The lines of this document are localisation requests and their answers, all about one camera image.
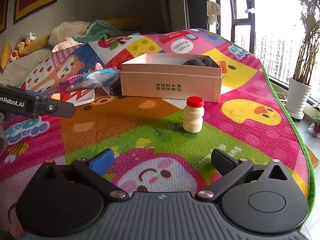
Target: floor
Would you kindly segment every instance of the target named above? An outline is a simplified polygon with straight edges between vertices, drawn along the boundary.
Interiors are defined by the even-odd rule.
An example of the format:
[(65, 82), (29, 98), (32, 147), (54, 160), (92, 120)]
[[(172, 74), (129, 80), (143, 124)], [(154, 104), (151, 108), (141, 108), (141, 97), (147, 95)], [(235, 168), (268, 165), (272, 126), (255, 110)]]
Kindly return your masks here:
[[(295, 123), (304, 143), (314, 153), (314, 155), (320, 160), (320, 138), (314, 138), (308, 132), (308, 128), (311, 122), (304, 118), (300, 122)], [(320, 239), (320, 164), (314, 169), (316, 178), (316, 200), (313, 206), (312, 212), (304, 223), (301, 233), (308, 239), (318, 240)]]

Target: plastic bag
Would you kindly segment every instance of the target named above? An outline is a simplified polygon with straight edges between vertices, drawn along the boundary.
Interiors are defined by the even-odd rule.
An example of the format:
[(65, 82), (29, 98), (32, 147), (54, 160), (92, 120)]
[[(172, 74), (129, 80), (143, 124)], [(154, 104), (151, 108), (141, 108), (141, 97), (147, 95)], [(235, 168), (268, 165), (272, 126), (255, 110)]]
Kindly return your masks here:
[(114, 68), (106, 68), (101, 70), (91, 71), (78, 77), (73, 85), (67, 88), (68, 92), (88, 88), (103, 88), (111, 86), (120, 77), (120, 70)]
[(310, 128), (308, 128), (308, 131), (311, 133), (312, 136), (320, 138), (320, 133), (316, 133), (315, 130), (313, 129), (315, 126), (315, 123), (312, 123), (310, 125)]

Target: cardboard box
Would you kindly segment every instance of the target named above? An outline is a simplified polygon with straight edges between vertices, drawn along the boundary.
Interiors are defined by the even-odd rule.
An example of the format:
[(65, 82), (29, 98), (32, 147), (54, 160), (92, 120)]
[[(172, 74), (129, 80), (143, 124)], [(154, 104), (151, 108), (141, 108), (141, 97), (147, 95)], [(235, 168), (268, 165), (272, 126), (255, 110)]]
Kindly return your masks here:
[(219, 102), (222, 69), (210, 57), (212, 67), (182, 65), (202, 55), (147, 53), (121, 65), (124, 96), (187, 99), (199, 96)]

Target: hanging clothes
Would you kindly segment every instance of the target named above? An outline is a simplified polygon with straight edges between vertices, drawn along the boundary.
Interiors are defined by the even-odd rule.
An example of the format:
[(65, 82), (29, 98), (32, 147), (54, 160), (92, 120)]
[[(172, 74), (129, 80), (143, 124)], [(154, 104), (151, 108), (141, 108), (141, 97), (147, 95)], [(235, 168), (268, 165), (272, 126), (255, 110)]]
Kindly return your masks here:
[(217, 26), (219, 27), (217, 15), (221, 15), (220, 6), (213, 1), (207, 1), (207, 16), (208, 16), (208, 23), (210, 25), (216, 22)]

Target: white plastic bottle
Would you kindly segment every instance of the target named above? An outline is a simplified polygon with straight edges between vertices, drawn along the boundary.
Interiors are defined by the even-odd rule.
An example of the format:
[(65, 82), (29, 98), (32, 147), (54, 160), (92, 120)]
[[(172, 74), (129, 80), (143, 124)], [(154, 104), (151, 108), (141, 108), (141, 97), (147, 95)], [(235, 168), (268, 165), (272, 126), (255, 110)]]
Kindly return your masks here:
[(189, 97), (184, 108), (183, 128), (187, 132), (196, 133), (202, 129), (204, 102), (200, 97)]

